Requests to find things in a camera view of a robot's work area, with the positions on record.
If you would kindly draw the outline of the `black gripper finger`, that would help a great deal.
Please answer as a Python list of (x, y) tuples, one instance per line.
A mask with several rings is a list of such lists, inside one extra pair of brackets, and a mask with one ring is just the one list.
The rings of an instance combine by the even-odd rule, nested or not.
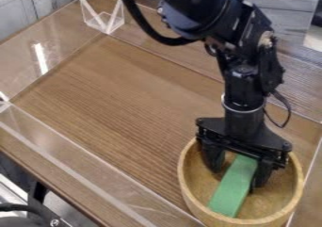
[(256, 188), (264, 187), (269, 181), (273, 172), (273, 163), (269, 159), (264, 159), (260, 162), (251, 185), (251, 192), (255, 192)]
[(226, 150), (224, 147), (216, 144), (204, 144), (204, 158), (209, 169), (218, 173), (226, 161)]

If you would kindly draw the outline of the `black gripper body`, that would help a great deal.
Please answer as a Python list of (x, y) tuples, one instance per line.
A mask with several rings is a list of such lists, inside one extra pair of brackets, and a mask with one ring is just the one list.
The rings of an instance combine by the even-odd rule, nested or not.
[(241, 154), (259, 162), (265, 158), (273, 163), (273, 169), (284, 169), (288, 165), (292, 143), (280, 137), (263, 123), (255, 134), (233, 136), (226, 131), (225, 118), (197, 119), (197, 140), (202, 145), (210, 143), (225, 148), (226, 152)]

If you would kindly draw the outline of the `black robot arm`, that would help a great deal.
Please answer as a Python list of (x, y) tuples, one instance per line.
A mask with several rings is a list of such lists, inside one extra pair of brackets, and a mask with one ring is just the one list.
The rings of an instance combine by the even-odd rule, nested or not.
[(188, 40), (202, 41), (217, 57), (226, 89), (222, 118), (197, 119), (197, 140), (208, 167), (218, 172), (226, 152), (256, 161), (251, 186), (264, 186), (291, 159), (292, 144), (267, 126), (271, 96), (285, 83), (277, 56), (279, 39), (263, 10), (247, 0), (162, 0), (162, 17)]

